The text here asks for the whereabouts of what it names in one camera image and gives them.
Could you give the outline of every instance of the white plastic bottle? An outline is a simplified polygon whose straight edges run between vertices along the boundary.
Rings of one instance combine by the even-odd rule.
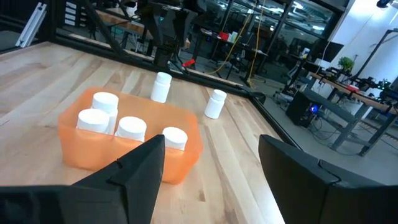
[[[184,151],[185,145],[188,141],[188,136],[185,131],[179,128],[168,127],[163,130],[165,146],[173,149],[179,149]]]
[[[85,109],[79,112],[77,129],[83,129],[96,133],[107,134],[109,115],[98,109]]]
[[[114,127],[119,112],[118,104],[119,98],[112,93],[99,92],[94,94],[91,108],[99,109],[109,114],[107,134],[113,135],[114,133]]]
[[[150,99],[159,103],[165,103],[167,95],[169,94],[171,82],[171,75],[164,72],[158,72]]]
[[[214,90],[207,103],[205,115],[211,119],[218,119],[223,109],[226,93],[221,90]]]
[[[147,124],[145,121],[140,118],[127,116],[120,119],[118,130],[114,135],[117,137],[144,142],[146,130]]]

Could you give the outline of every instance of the yellow cable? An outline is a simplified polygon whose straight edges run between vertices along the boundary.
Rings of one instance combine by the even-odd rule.
[[[225,63],[228,61],[229,56],[231,56],[231,53],[232,53],[232,51],[234,50],[235,44],[238,43],[239,38],[241,38],[241,35],[242,35],[243,31],[244,31],[244,28],[246,27],[246,24],[248,23],[248,21],[249,21],[249,19],[250,19],[250,16],[248,16],[248,17],[246,18],[246,21],[244,21],[243,27],[242,27],[241,31],[239,32],[238,36],[236,37],[236,40],[235,40],[234,44],[232,45],[231,50],[229,51],[228,55],[226,56],[226,58],[225,58],[223,64],[222,64],[219,68],[217,68],[217,70],[215,70],[215,71],[213,71],[213,72],[209,72],[209,73],[206,73],[206,72],[205,72],[206,74],[212,75],[212,74],[214,74],[214,73],[220,71],[221,68],[223,68],[223,66],[225,65]]]
[[[262,5],[265,6],[266,4],[266,0],[262,1]],[[252,72],[253,72],[253,66],[254,66],[254,62],[256,61],[256,57],[257,57],[257,51],[259,50],[259,39],[260,39],[260,26],[261,26],[261,20],[262,20],[262,12],[263,12],[264,8],[261,7],[261,13],[260,13],[260,21],[259,21],[259,26],[257,28],[257,40],[256,40],[256,51],[254,52],[254,58],[253,61],[251,62],[251,68],[250,68],[250,73],[249,73],[249,79],[248,79],[248,83],[249,86],[251,87],[251,76],[252,76]]]

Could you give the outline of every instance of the orange plastic bin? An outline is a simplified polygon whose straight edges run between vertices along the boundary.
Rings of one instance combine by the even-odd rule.
[[[121,118],[135,116],[147,123],[146,140],[162,134],[166,127],[172,126],[186,132],[188,141],[184,151],[166,147],[162,178],[162,181],[170,184],[181,183],[203,151],[197,117],[172,105],[104,88],[87,89],[59,116],[58,135],[66,165],[97,171],[142,144],[139,141],[76,129],[79,112],[90,108],[93,95],[100,91],[119,97],[116,127]]]

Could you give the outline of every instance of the green plant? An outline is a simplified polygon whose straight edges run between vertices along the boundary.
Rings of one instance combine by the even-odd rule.
[[[338,65],[344,71],[351,71],[354,67],[354,61],[348,57],[341,57],[338,61]]]

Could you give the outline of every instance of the bottle cap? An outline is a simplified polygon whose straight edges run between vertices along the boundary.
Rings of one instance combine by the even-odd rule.
[[[172,76],[164,72],[158,72],[156,81],[160,82],[161,84],[170,84],[172,82]]]
[[[144,141],[147,124],[140,118],[127,116],[119,121],[116,135],[122,138]]]
[[[94,94],[91,107],[111,113],[118,108],[118,103],[119,98],[115,94],[99,92]]]
[[[175,127],[168,127],[163,130],[163,135],[166,147],[184,150],[188,141],[188,136],[184,131]]]
[[[99,109],[86,109],[79,112],[77,127],[97,133],[105,133],[109,124],[109,115]]]
[[[214,90],[211,97],[217,101],[224,101],[226,99],[226,93],[221,90]]]

